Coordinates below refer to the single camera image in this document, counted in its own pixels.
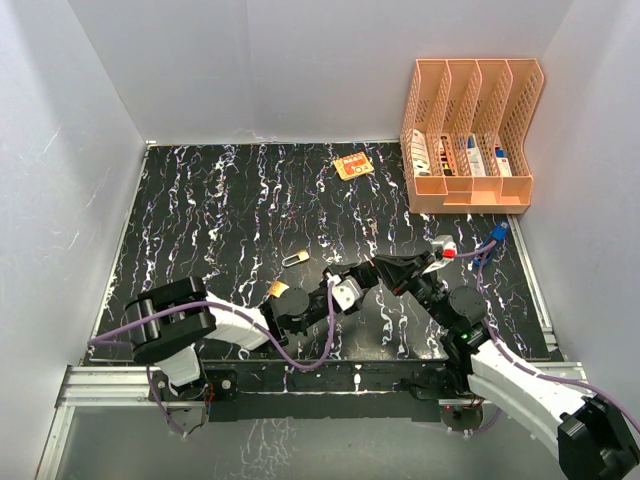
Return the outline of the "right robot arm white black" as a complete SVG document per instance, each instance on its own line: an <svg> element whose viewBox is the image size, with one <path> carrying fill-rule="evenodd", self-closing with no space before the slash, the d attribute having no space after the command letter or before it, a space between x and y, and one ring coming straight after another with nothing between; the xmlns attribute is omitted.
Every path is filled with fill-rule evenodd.
<svg viewBox="0 0 640 480"><path fill-rule="evenodd" d="M393 295L410 293L446 329L447 388L495 404L547 447L569 479L622 479L637 468L630 416L595 387L546 374L512 353L487 324L483 295L440 281L436 264L452 257L424 252L370 262Z"/></svg>

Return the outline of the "blue red white box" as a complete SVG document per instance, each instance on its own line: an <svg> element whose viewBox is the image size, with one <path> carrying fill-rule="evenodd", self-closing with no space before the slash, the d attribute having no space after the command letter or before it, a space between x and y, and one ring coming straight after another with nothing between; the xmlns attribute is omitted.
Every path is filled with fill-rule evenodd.
<svg viewBox="0 0 640 480"><path fill-rule="evenodd" d="M503 177L511 177L513 175L509 158L503 148L495 147L496 164L499 174Z"/></svg>

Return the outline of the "large brass padlock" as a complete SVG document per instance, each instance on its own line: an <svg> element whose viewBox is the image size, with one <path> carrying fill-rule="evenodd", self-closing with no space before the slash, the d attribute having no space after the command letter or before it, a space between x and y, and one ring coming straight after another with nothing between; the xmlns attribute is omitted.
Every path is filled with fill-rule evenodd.
<svg viewBox="0 0 640 480"><path fill-rule="evenodd" d="M287 284L276 280L270 285L267 294L270 297L279 298L287 289L289 289Z"/></svg>

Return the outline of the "orange plastic file organizer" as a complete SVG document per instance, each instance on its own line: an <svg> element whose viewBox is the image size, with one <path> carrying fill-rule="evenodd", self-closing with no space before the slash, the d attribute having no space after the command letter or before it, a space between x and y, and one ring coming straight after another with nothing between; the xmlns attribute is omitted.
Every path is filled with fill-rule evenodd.
<svg viewBox="0 0 640 480"><path fill-rule="evenodd" d="M543 86L534 58L416 60L400 133L410 211L524 213L524 143Z"/></svg>

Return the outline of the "red black marker items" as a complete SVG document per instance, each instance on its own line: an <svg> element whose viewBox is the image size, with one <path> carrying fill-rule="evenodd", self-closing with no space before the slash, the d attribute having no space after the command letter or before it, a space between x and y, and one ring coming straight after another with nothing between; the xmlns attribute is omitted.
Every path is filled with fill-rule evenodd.
<svg viewBox="0 0 640 480"><path fill-rule="evenodd" d="M444 176L455 176L456 166L448 135L441 135L438 144L438 156Z"/></svg>

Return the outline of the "white box in organizer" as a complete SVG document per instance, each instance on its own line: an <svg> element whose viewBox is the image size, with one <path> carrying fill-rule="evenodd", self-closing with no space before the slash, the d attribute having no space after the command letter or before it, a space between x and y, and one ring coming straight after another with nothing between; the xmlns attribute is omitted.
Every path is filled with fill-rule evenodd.
<svg viewBox="0 0 640 480"><path fill-rule="evenodd" d="M417 129L412 130L410 153L414 174L422 177L430 176L431 167L426 138L425 135Z"/></svg>

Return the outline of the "blue stapler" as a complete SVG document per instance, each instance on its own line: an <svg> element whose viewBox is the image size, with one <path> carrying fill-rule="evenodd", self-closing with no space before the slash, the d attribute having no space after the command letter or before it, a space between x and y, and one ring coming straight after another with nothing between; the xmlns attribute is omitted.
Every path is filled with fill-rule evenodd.
<svg viewBox="0 0 640 480"><path fill-rule="evenodd" d="M476 267L486 266L492 261L496 251L504 244L509 230L510 225L507 221L502 221L493 228L473 257Z"/></svg>

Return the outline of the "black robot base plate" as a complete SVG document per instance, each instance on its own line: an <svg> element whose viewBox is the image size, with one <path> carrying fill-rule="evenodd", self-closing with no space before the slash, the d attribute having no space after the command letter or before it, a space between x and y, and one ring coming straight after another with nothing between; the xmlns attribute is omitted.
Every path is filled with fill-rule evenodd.
<svg viewBox="0 0 640 480"><path fill-rule="evenodd" d="M482 422L489 404L438 360L332 360L311 372L278 360L206 362L200 379L183 387L153 371L147 397L169 412L198 408L209 422L404 418L466 428Z"/></svg>

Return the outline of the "small brass long-shackle padlock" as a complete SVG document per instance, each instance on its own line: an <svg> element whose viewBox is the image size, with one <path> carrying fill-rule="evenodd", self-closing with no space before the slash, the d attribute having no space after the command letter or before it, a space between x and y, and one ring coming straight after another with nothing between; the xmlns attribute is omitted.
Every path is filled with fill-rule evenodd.
<svg viewBox="0 0 640 480"><path fill-rule="evenodd" d="M307 262L310 259L310 254L307 250L299 250L298 252L285 257L282 260L282 266L284 268L291 268L295 265Z"/></svg>

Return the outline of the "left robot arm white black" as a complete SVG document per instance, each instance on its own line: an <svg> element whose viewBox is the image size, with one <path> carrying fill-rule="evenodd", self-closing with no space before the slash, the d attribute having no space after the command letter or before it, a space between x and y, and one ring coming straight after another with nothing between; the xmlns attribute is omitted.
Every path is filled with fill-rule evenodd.
<svg viewBox="0 0 640 480"><path fill-rule="evenodd" d="M133 361L160 367L175 391L194 399L207 383L196 342L212 339L249 351L270 340L284 346L289 334L306 334L330 314L358 311L366 293L377 285L370 262L334 265L324 270L312 292L285 287L260 306L247 308L222 300L206 290L201 278L190 276L140 293L127 304Z"/></svg>

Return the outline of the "white blue tube box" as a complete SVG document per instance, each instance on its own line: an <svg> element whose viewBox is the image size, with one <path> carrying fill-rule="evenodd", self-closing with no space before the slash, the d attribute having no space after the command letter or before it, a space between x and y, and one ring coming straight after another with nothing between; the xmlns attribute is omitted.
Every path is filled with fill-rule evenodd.
<svg viewBox="0 0 640 480"><path fill-rule="evenodd" d="M471 175L474 177L485 177L486 167L484 159L474 134L470 134L467 138L466 152Z"/></svg>

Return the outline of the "orange card pack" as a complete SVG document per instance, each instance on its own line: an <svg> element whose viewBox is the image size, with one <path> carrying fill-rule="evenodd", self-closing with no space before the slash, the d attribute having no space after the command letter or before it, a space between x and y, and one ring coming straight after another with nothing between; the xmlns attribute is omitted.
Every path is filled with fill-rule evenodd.
<svg viewBox="0 0 640 480"><path fill-rule="evenodd" d="M339 178L343 181L374 172L369 157L363 152L340 157L333 161L333 165Z"/></svg>

